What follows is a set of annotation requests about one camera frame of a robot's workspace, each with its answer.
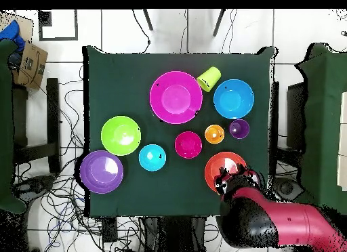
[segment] small orange bowl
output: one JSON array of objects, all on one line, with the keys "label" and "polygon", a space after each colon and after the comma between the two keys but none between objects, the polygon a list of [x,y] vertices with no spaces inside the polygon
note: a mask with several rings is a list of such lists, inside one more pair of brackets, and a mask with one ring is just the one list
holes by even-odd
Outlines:
[{"label": "small orange bowl", "polygon": [[224,130],[219,125],[210,125],[205,130],[205,138],[210,144],[219,144],[224,139]]}]

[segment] yellow cup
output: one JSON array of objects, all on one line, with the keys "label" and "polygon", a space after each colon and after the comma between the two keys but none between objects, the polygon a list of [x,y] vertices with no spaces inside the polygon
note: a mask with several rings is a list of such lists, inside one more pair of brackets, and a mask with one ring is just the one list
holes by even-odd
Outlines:
[{"label": "yellow cup", "polygon": [[215,66],[209,68],[204,72],[200,77],[197,78],[197,82],[200,85],[201,89],[204,91],[211,91],[212,87],[218,82],[222,74]]},{"label": "yellow cup", "polygon": [[219,125],[210,125],[205,130],[205,138],[210,144],[219,144],[224,139],[224,130]]}]

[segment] blue bowl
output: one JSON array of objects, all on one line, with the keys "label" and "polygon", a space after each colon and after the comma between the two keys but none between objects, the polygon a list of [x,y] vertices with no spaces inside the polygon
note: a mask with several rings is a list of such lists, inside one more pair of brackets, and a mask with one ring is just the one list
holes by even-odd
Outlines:
[{"label": "blue bowl", "polygon": [[252,88],[242,80],[221,83],[213,96],[216,110],[227,119],[240,119],[248,114],[254,103]]},{"label": "blue bowl", "polygon": [[161,146],[149,144],[141,149],[138,160],[145,170],[157,171],[164,166],[166,153]]}]

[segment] purple bowl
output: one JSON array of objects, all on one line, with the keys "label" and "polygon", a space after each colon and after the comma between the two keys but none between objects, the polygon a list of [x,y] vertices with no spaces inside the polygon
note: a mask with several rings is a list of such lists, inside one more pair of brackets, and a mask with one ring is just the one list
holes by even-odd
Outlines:
[{"label": "purple bowl", "polygon": [[229,132],[234,138],[241,140],[248,136],[249,124],[244,119],[235,119],[229,126]]},{"label": "purple bowl", "polygon": [[105,194],[121,184],[123,166],[115,155],[105,150],[97,150],[83,159],[79,175],[90,191]]}]

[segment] lime green bowl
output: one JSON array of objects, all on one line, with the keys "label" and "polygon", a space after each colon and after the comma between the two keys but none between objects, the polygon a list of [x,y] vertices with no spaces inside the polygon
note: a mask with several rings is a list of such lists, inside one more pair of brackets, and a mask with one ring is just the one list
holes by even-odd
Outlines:
[{"label": "lime green bowl", "polygon": [[131,118],[117,116],[105,122],[101,130],[101,142],[111,154],[131,154],[141,141],[138,124]]}]

